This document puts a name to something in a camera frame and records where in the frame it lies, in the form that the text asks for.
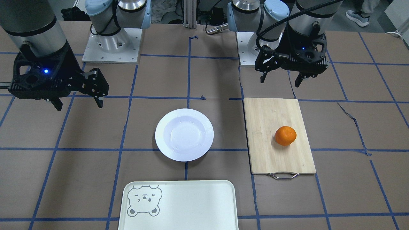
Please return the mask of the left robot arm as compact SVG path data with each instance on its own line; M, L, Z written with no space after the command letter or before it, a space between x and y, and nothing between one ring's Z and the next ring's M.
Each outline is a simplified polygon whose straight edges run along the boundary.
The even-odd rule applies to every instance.
M298 72L295 86L328 68L325 30L341 0L296 0L292 9L281 0L233 0L228 28L236 32L240 65L253 67L263 83L282 68Z

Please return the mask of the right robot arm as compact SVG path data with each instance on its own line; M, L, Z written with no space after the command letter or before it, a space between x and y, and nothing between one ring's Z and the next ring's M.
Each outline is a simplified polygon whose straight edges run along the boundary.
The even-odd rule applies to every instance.
M137 61L140 32L151 23L150 0L86 0L92 22L83 61L131 64ZM47 0L2 0L1 27L19 48L11 82L19 99L51 102L60 111L73 91L94 98L99 108L109 84L98 68L85 72Z

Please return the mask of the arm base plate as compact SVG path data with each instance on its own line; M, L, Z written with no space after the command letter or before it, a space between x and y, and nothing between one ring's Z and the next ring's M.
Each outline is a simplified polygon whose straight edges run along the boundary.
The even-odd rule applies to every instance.
M143 29L122 28L113 36L91 34L83 54L86 63L137 64Z
M254 67L259 50L255 32L236 32L237 50L241 67Z

